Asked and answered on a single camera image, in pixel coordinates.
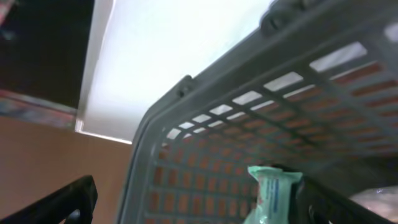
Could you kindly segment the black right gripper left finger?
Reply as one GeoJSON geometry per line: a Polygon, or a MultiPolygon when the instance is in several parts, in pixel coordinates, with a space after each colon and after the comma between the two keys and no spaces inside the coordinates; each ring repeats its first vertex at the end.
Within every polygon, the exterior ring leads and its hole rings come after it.
{"type": "Polygon", "coordinates": [[[84,175],[6,218],[3,224],[91,224],[98,199],[92,175],[84,175]]]}

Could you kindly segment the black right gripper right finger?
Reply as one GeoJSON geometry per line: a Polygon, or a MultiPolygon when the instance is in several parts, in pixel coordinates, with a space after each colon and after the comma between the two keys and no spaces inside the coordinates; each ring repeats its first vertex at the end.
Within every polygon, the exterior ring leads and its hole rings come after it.
{"type": "Polygon", "coordinates": [[[289,223],[393,224],[307,176],[292,186],[289,223]]]}

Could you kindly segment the mint green snack wrapper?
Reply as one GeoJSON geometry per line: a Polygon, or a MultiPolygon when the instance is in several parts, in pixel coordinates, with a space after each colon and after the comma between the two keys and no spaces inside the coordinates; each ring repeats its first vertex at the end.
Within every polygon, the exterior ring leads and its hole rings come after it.
{"type": "Polygon", "coordinates": [[[289,224],[292,186],[303,174],[267,166],[251,166],[248,172],[258,182],[258,193],[256,207],[244,224],[289,224]]]}

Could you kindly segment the beige Pantree snack bag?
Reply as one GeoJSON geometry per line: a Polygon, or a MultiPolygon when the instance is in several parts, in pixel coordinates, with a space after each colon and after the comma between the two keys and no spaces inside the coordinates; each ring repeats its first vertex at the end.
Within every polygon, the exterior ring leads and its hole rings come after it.
{"type": "Polygon", "coordinates": [[[397,223],[397,186],[368,189],[350,199],[364,208],[397,223]]]}

